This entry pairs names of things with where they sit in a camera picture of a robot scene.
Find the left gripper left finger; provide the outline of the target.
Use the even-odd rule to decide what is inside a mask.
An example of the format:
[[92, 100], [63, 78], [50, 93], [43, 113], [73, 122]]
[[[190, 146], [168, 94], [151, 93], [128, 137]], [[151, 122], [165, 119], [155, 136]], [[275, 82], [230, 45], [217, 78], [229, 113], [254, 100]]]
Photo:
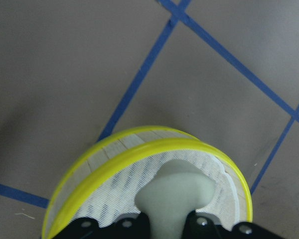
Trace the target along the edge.
[[72, 221], [55, 239], [149, 239], [150, 221], [144, 213], [127, 213], [101, 227], [96, 219], [83, 217]]

